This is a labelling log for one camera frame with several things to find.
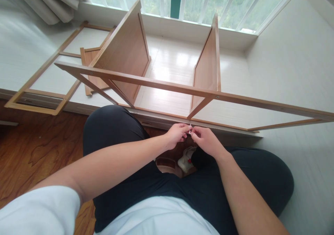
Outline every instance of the hand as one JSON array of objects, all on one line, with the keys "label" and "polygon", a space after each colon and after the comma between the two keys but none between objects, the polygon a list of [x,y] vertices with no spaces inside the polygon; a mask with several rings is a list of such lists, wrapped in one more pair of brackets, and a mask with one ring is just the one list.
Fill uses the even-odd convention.
[{"label": "hand", "polygon": [[165,134],[168,142],[167,150],[174,149],[178,142],[183,142],[191,129],[192,127],[187,124],[174,124]]},{"label": "hand", "polygon": [[191,131],[191,138],[203,151],[213,156],[215,159],[226,151],[209,128],[195,126]]}]

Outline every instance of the window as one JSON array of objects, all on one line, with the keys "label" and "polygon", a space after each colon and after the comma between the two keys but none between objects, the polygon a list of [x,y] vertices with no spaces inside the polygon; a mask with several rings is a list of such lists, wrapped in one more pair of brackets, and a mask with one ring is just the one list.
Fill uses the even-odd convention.
[{"label": "window", "polygon": [[[130,9],[136,0],[92,0],[104,6]],[[141,0],[142,13],[170,17],[170,8],[183,10],[184,21],[212,24],[215,13],[219,27],[236,31],[256,33],[261,25],[279,6],[282,0],[181,0],[171,4],[171,0]]]}]

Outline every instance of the forearm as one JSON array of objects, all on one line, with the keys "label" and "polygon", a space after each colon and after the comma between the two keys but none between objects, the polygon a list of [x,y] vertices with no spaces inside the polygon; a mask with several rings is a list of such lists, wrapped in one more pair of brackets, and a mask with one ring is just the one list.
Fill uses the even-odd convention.
[{"label": "forearm", "polygon": [[289,234],[233,156],[224,150],[216,161],[238,233]]},{"label": "forearm", "polygon": [[167,149],[164,136],[109,146],[57,171],[33,189],[68,186],[86,202],[116,186]]}]

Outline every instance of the white sleeve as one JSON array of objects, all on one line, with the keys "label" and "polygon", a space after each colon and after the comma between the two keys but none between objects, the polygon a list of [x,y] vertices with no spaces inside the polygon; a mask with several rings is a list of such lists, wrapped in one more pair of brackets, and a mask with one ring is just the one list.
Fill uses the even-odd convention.
[{"label": "white sleeve", "polygon": [[73,235],[80,209],[76,191],[48,186],[14,199],[0,210],[0,234]]}]

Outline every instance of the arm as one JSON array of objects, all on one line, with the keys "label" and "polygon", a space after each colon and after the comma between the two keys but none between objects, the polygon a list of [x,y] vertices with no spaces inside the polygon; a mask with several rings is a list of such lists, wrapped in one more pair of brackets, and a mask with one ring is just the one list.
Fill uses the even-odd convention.
[{"label": "arm", "polygon": [[86,202],[116,186],[161,153],[173,149],[187,137],[191,127],[175,124],[170,130],[154,138],[122,143],[93,152],[62,168],[31,190],[59,185],[75,190]]},{"label": "arm", "polygon": [[240,169],[233,156],[226,151],[210,129],[196,126],[192,130],[191,137],[206,153],[216,159],[226,197],[240,235],[289,234]]}]

